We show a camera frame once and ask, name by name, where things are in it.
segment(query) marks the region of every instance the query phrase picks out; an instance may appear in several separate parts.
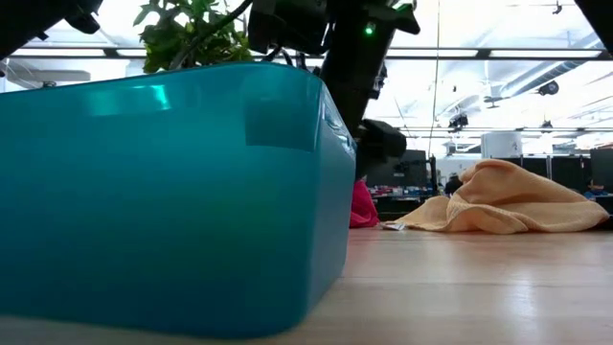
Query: air duct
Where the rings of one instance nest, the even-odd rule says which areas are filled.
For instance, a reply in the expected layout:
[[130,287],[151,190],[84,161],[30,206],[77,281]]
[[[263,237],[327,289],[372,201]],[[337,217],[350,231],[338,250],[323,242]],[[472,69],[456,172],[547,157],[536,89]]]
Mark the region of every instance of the air duct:
[[[604,49],[596,34],[591,34],[574,44],[572,49]],[[555,78],[581,66],[586,61],[545,61],[500,88],[503,99],[516,97],[526,91],[536,89]]]

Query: plant leaf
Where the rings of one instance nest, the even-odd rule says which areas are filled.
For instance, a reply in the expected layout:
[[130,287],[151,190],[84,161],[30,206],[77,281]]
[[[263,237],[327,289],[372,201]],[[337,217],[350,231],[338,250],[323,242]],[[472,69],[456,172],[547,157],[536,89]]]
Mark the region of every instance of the plant leaf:
[[160,65],[155,63],[151,58],[147,57],[145,60],[145,66],[143,66],[143,72],[155,73],[160,70]]
[[136,18],[134,18],[134,22],[132,23],[132,26],[137,26],[139,24],[141,24],[143,22],[143,20],[145,20],[145,18],[147,18],[147,15],[150,12],[155,11],[156,7],[155,5],[143,5],[141,6],[141,12],[138,13],[138,15],[136,16]]
[[176,7],[173,7],[172,9],[162,11],[160,13],[160,21],[174,20],[174,17],[179,15],[179,13],[181,13],[181,12],[182,11],[181,11],[181,7],[180,6],[176,6]]
[[193,18],[193,10],[189,6],[181,6],[181,11],[185,13],[190,19]]
[[193,16],[201,19],[205,12],[209,11],[211,6],[208,0],[192,0]]
[[231,32],[235,29],[235,27],[234,27],[234,20],[231,21],[230,23],[228,23],[228,25],[226,25],[226,29],[228,29]]
[[222,14],[218,11],[209,11],[209,23],[214,24],[222,18]]

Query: teal plastic bin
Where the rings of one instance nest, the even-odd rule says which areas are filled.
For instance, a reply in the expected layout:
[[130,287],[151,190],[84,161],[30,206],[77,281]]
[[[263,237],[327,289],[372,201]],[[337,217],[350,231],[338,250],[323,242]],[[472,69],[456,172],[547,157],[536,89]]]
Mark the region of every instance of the teal plastic bin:
[[226,64],[0,104],[0,314],[262,336],[341,273],[355,143],[309,73]]

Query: crumpled cloth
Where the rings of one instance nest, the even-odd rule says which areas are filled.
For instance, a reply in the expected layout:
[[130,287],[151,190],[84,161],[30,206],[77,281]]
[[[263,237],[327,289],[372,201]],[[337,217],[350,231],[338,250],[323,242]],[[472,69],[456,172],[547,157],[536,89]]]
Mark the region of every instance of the crumpled cloth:
[[513,163],[488,159],[467,169],[451,197],[431,197],[394,221],[429,231],[573,232],[609,219],[594,201]]

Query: office desk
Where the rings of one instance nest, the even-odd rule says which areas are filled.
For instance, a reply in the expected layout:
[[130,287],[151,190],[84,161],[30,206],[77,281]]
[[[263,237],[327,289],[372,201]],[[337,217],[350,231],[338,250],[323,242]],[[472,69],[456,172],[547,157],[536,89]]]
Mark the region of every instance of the office desk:
[[409,195],[375,195],[376,212],[379,220],[396,220],[415,211],[421,206],[423,197]]
[[[0,318],[2,345],[217,343]],[[610,345],[613,234],[352,230],[344,277],[310,317],[253,343]]]

